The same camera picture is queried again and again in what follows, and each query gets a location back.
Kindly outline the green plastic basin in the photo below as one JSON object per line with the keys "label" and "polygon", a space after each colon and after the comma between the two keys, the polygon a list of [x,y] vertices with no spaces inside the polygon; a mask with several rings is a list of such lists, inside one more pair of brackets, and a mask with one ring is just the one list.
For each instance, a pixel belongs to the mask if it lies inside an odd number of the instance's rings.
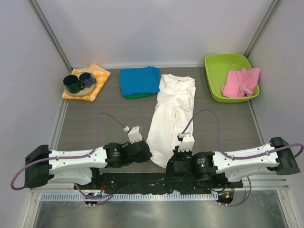
{"label": "green plastic basin", "polygon": [[228,71],[237,70],[242,68],[251,69],[251,64],[248,59],[241,54],[225,53],[225,54],[212,54],[205,58],[205,67],[207,81],[212,98],[220,103],[240,103],[249,101],[257,97],[260,93],[259,85],[257,84],[254,94],[248,97],[241,98],[228,98],[223,96],[221,92],[222,86],[225,84]]}

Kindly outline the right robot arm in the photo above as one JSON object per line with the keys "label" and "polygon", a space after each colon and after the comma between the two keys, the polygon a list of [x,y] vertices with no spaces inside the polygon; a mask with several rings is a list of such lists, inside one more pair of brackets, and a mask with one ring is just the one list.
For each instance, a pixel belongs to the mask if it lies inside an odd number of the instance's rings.
{"label": "right robot arm", "polygon": [[300,173],[291,145],[280,137],[252,149],[196,154],[192,154],[195,140],[191,134],[180,134],[178,139],[181,144],[175,147],[166,165],[166,173],[171,178],[196,181],[214,179],[217,186],[224,188],[264,171],[273,171],[281,176]]}

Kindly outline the white printed t-shirt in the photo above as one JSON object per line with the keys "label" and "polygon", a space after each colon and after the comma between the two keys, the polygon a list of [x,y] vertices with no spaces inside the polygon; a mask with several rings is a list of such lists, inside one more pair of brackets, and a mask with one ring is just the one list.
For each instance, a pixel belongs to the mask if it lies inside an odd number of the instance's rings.
{"label": "white printed t-shirt", "polygon": [[173,149],[180,145],[178,134],[193,117],[195,79],[162,74],[159,89],[146,142],[152,153],[151,161],[166,168]]}

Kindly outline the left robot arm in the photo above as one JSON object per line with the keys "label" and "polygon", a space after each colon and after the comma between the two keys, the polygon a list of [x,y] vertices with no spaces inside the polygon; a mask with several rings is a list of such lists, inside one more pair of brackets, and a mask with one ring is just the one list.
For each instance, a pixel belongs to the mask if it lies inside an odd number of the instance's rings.
{"label": "left robot arm", "polygon": [[145,141],[109,143],[95,150],[56,151],[40,145],[26,158],[24,186],[37,188],[51,183],[76,183],[95,190],[101,177],[93,170],[121,168],[133,162],[146,162],[152,157]]}

